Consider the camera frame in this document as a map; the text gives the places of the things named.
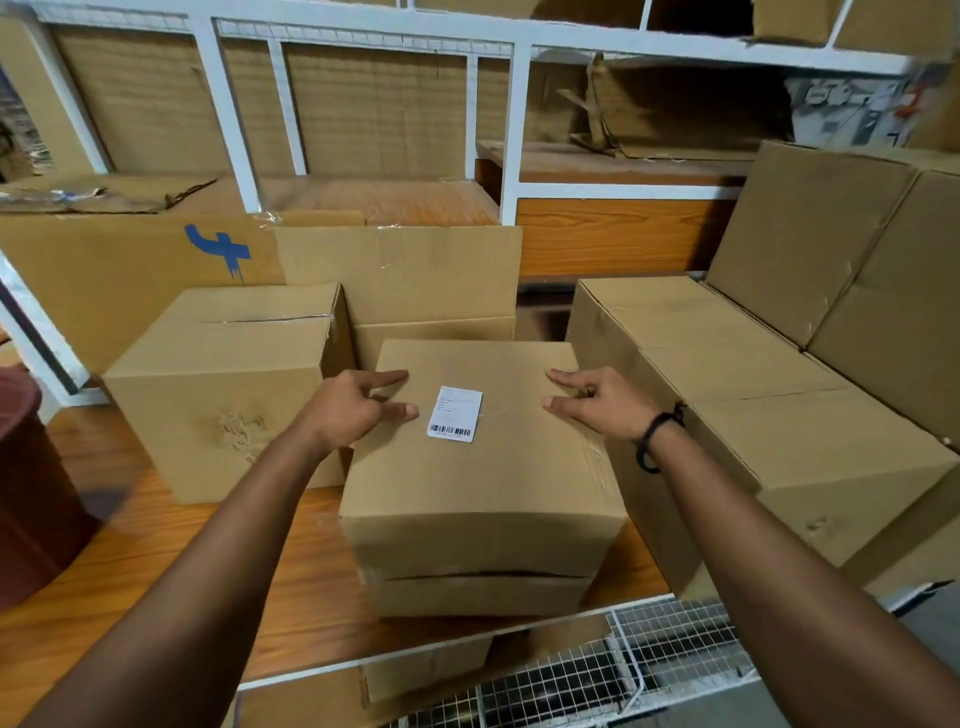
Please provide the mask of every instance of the forearm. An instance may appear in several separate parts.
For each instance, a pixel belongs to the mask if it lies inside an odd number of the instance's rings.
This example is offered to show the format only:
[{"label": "forearm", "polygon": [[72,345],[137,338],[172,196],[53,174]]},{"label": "forearm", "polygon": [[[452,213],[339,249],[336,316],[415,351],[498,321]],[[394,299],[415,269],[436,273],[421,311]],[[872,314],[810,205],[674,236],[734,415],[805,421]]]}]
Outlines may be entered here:
[{"label": "forearm", "polygon": [[956,678],[809,548],[678,425],[651,454],[744,644],[802,726],[946,726]]},{"label": "forearm", "polygon": [[277,437],[174,564],[23,725],[219,726],[298,500],[328,450],[298,423]]}]

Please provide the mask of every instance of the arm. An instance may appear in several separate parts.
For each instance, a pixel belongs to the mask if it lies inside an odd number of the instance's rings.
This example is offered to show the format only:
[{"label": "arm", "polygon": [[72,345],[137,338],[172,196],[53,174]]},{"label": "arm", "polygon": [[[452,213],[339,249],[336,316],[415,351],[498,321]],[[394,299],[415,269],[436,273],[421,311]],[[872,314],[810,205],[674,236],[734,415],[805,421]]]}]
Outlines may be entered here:
[{"label": "arm", "polygon": [[412,404],[368,399],[406,372],[323,383],[156,583],[60,679],[24,728],[218,728],[253,638],[297,503],[327,455]]},{"label": "arm", "polygon": [[[660,410],[613,369],[567,374],[588,399],[544,407],[639,440]],[[650,453],[757,670],[796,726],[956,725],[960,681],[896,619],[807,546],[676,423]]]}]

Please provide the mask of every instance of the blue marker drawing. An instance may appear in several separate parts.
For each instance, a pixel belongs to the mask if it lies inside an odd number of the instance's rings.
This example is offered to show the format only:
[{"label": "blue marker drawing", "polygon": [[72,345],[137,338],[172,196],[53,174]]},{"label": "blue marker drawing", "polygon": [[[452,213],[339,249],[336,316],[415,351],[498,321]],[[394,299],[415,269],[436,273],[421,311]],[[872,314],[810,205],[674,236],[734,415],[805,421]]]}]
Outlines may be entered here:
[{"label": "blue marker drawing", "polygon": [[230,277],[243,280],[243,273],[240,271],[240,261],[250,260],[250,248],[240,243],[234,243],[230,236],[225,232],[218,232],[216,240],[210,240],[200,235],[196,225],[188,225],[184,228],[187,239],[197,248],[209,255],[218,255],[227,262],[227,270],[230,271]]}]

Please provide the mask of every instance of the hand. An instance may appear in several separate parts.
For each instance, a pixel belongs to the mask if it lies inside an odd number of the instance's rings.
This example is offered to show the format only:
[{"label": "hand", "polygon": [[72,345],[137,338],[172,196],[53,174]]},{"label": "hand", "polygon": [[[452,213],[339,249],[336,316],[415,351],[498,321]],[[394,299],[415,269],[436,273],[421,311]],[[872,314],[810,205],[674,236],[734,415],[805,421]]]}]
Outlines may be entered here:
[{"label": "hand", "polygon": [[370,390],[397,384],[406,370],[355,372],[343,370],[325,379],[301,410],[294,426],[306,428],[311,438],[329,449],[345,448],[366,435],[377,423],[407,423],[419,415],[413,404],[370,398]]},{"label": "hand", "polygon": [[564,387],[589,389],[592,397],[547,397],[543,409],[579,420],[604,437],[639,440],[662,411],[612,367],[572,373],[548,369],[546,375]]}]

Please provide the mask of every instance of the brown container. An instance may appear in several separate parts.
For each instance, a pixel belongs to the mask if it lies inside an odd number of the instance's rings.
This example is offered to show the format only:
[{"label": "brown container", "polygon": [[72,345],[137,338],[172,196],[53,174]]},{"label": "brown container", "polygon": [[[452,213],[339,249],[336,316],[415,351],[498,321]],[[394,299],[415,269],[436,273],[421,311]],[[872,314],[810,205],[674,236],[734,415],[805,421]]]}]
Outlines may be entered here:
[{"label": "brown container", "polygon": [[97,527],[36,412],[25,372],[0,368],[0,609],[49,584]]}]

